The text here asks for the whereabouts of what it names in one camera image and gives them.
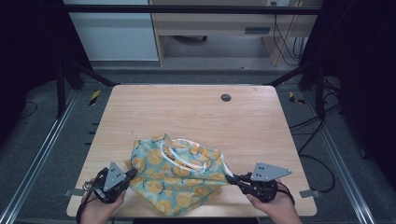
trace human hand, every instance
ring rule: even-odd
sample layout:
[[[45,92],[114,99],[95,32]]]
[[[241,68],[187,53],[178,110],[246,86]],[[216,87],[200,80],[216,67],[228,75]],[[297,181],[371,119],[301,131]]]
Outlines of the human hand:
[[[278,188],[287,190],[280,184],[278,184]],[[258,198],[250,194],[247,194],[247,199],[253,204],[253,207],[263,211],[276,224],[302,223],[291,198],[284,193],[277,193],[275,198],[269,203],[262,203]]]
[[[87,205],[81,215],[81,224],[106,224],[108,219],[119,208],[124,201],[126,190],[120,194],[114,203],[102,203],[92,193],[88,199]],[[81,199],[81,203],[85,202],[87,194]]]

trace table surface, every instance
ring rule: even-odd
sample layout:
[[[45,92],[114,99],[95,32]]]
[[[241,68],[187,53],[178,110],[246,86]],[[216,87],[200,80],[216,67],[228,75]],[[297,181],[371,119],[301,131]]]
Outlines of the table surface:
[[[231,95],[229,102],[222,94]],[[281,178],[289,187],[300,216],[317,212],[312,198],[301,198],[309,189],[288,123],[270,86],[250,85],[119,85],[105,112],[83,165],[76,188],[94,178],[112,161],[127,171],[134,140],[168,133],[220,150],[236,175],[252,172],[258,161],[292,170]],[[183,217],[265,217],[250,204],[237,186]],[[81,197],[72,196],[67,214],[74,217]],[[127,190],[124,204],[114,217],[163,217],[154,206]]]

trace wooden table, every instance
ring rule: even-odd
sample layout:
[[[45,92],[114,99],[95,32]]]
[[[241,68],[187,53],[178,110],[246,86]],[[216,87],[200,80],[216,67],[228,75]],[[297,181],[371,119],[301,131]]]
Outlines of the wooden table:
[[[229,102],[220,99],[231,95]],[[276,90],[248,85],[120,85],[110,95],[106,110],[82,168],[77,188],[115,161],[127,171],[125,161],[133,142],[168,133],[223,152],[231,171],[252,172],[258,161],[292,170],[281,178],[295,198],[300,216],[317,212],[312,198],[299,191],[309,189],[293,144]],[[67,214],[76,215],[81,197],[73,196]],[[114,217],[161,217],[154,206],[131,189]],[[237,186],[222,193],[185,217],[264,217]]]

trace fabric bag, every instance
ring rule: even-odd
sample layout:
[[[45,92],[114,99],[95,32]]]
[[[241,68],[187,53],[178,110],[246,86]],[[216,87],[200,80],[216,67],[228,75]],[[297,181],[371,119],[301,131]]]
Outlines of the fabric bag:
[[[130,188],[169,217],[217,196],[233,176],[220,151],[167,134],[136,140],[131,164],[137,174]]]

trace gray floor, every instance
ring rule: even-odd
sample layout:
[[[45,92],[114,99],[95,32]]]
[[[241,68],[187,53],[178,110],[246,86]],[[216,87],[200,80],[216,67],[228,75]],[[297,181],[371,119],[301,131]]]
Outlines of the gray floor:
[[[99,68],[98,72],[105,77],[121,83],[261,85],[282,76],[293,66],[282,63],[273,67],[259,37],[210,36],[206,42],[184,37],[170,38],[162,67],[140,64],[134,67],[135,70]],[[83,77],[86,84],[81,91],[70,93],[77,94],[76,102],[18,213],[17,220],[20,223],[73,223],[73,218],[65,212],[68,198],[62,194],[64,189],[73,188],[77,182],[89,143],[94,137],[90,133],[96,130],[96,123],[99,123],[111,93],[111,88],[84,75]],[[298,90],[299,78],[276,87],[289,126],[314,117],[308,104],[299,105],[289,100],[290,91],[294,92],[297,99],[306,101],[313,96],[311,91]],[[101,91],[98,101],[94,106],[88,105],[95,90]],[[333,95],[327,100],[326,107],[337,104]],[[27,101],[37,105],[36,111],[34,104],[26,104],[22,117],[35,112],[20,120],[0,150],[0,184],[7,186],[0,198],[2,211],[14,196],[55,122],[55,82],[32,90]],[[307,133],[312,133],[317,127],[318,124],[314,122],[301,130],[293,131],[296,147],[301,148],[310,136]],[[375,162],[361,158],[359,146],[343,116],[338,111],[332,112],[326,118],[325,127],[332,135],[375,222],[396,223],[396,193]],[[320,159],[332,168],[336,178],[335,187],[315,199],[318,213],[313,217],[303,217],[304,223],[361,223],[332,163],[323,136],[323,133],[317,134],[305,148],[304,154]],[[302,164],[312,188],[326,189],[330,186],[331,175],[322,166],[306,158],[302,158]],[[262,223],[271,222],[263,218]]]

